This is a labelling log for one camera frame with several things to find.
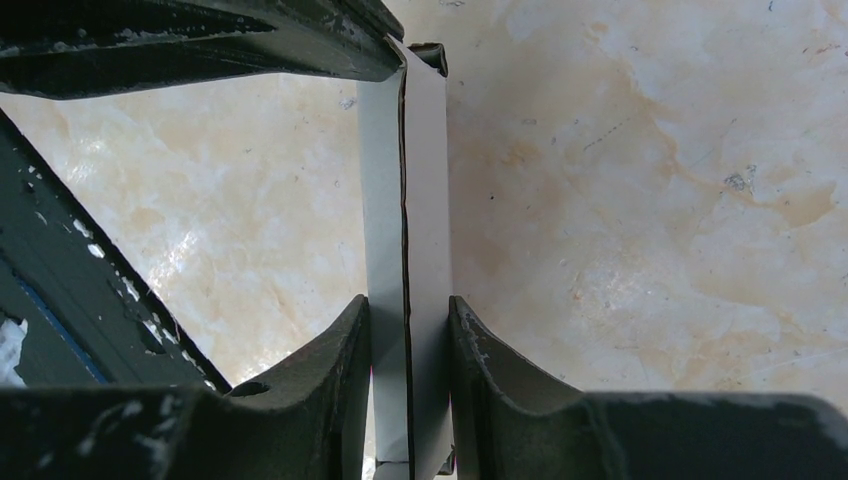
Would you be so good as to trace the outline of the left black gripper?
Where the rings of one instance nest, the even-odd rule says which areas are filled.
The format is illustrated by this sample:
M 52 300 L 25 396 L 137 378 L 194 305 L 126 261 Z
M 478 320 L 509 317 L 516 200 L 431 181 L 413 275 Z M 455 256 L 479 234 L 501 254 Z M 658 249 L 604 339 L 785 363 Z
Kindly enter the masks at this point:
M 1 284 L 86 382 L 230 391 L 128 260 L 7 116 L 1 117 Z

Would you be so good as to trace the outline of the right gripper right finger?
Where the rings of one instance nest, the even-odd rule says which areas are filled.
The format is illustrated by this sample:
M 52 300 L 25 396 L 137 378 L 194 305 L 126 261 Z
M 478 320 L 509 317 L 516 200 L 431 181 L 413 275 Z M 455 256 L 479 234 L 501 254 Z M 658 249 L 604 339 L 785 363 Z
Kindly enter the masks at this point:
M 581 391 L 450 301 L 461 479 L 843 479 L 847 421 L 806 395 Z

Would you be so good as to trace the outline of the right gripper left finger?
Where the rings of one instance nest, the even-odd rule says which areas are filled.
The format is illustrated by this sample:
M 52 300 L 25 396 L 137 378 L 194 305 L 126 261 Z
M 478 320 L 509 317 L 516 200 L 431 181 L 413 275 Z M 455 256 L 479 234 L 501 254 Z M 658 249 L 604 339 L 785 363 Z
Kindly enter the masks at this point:
M 221 394 L 206 386 L 1 393 L 5 479 L 357 479 L 370 318 L 356 296 L 321 334 Z

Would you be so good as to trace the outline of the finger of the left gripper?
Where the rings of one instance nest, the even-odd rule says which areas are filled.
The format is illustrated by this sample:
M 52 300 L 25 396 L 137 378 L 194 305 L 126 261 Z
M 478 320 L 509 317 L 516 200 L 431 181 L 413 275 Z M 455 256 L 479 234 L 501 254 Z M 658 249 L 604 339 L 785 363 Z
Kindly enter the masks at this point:
M 382 81 L 403 36 L 380 1 L 5 1 L 1 89 L 65 100 L 268 73 Z

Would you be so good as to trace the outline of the white cardboard box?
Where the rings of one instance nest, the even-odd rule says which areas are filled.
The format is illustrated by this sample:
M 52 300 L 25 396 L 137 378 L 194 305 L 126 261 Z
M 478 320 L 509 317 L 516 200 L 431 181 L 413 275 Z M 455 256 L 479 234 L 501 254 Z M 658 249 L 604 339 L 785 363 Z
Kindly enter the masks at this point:
M 447 63 L 439 44 L 388 45 L 399 68 L 358 86 L 375 475 L 432 479 L 453 453 Z

